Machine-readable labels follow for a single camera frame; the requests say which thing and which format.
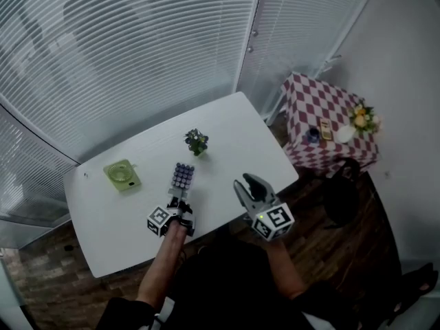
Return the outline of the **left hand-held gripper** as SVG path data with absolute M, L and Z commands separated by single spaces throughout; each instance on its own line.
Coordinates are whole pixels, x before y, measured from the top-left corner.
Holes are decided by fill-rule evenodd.
M 172 221 L 177 220 L 187 229 L 187 235 L 192 237 L 195 232 L 196 219 L 193 210 L 185 201 L 173 197 L 166 208 L 156 207 L 147 218 L 147 228 L 158 237 L 165 236 Z

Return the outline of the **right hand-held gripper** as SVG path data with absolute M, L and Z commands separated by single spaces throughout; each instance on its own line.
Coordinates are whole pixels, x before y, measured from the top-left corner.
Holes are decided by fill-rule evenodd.
M 257 175 L 243 174 L 248 188 L 234 180 L 233 188 L 246 209 L 245 221 L 260 237 L 273 241 L 288 233 L 295 219 L 288 205 L 276 198 L 272 186 Z

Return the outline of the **person's left forearm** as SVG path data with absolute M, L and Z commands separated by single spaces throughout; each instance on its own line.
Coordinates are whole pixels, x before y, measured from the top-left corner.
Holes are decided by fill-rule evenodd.
M 156 311 L 162 309 L 186 235 L 184 226 L 176 220 L 171 222 L 154 261 L 140 283 L 136 300 L 149 304 Z

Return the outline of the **person's right forearm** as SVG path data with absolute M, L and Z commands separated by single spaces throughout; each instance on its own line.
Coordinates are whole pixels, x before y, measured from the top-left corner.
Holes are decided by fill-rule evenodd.
M 294 299 L 307 289 L 282 240 L 265 245 L 269 266 L 278 291 L 288 299 Z

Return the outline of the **green desk fan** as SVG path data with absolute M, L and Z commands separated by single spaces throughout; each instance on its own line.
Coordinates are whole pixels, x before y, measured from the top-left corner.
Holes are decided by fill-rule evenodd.
M 104 174 L 119 192 L 123 192 L 141 185 L 133 165 L 127 159 L 107 165 L 103 168 Z

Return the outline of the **small potted plant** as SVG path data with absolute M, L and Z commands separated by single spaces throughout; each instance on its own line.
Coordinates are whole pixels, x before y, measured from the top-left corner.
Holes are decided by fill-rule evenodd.
M 184 137 L 189 151 L 194 156 L 198 157 L 207 150 L 209 137 L 204 135 L 199 129 L 189 130 Z

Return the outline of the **checkered cloth side table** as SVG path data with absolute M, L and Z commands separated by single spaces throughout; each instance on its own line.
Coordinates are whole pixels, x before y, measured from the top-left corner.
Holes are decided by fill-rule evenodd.
M 349 109 L 362 100 L 354 93 L 330 85 L 304 74 L 292 73 L 281 85 L 286 97 L 288 142 L 284 152 L 295 167 L 310 168 L 317 173 L 334 173 L 341 163 L 339 157 L 350 157 L 359 162 L 361 171 L 367 171 L 380 158 L 373 134 L 356 132 L 353 138 L 341 144 L 336 132 L 350 125 Z M 311 127 L 320 131 L 320 119 L 331 121 L 332 141 L 320 136 L 319 143 L 308 143 L 306 133 Z

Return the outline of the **black chair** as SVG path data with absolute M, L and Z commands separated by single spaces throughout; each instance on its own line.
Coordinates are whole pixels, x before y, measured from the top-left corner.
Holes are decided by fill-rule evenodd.
M 356 181 L 360 176 L 360 164 L 353 158 L 339 158 L 343 165 L 331 178 L 324 180 L 323 206 L 333 225 L 326 230 L 342 228 L 356 217 L 360 195 Z

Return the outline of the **person's dark clothing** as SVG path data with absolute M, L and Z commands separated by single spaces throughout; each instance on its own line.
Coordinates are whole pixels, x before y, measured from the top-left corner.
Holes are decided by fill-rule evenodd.
M 166 295 L 175 304 L 160 330 L 358 330 L 352 308 L 335 290 L 324 283 L 306 287 L 292 300 L 284 297 L 265 246 L 230 239 L 177 262 Z M 136 298 L 112 298 L 96 330 L 151 327 L 161 310 Z

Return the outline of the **yellow box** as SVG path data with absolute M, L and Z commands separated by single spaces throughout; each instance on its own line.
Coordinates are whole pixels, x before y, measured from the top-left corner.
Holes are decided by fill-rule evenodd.
M 320 135 L 326 141 L 333 140 L 331 121 L 326 118 L 320 119 Z

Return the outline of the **white dish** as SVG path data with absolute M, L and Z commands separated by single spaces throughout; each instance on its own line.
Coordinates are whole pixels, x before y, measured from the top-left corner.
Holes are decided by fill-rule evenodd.
M 338 129 L 335 138 L 339 143 L 345 144 L 353 138 L 355 133 L 356 133 L 356 128 L 354 126 L 344 125 Z

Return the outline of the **yellow flower bouquet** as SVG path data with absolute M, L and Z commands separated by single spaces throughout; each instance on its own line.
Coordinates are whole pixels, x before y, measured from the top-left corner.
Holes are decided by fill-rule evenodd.
M 363 100 L 349 109 L 350 125 L 358 133 L 377 133 L 381 129 L 380 117 L 373 107 L 366 106 Z

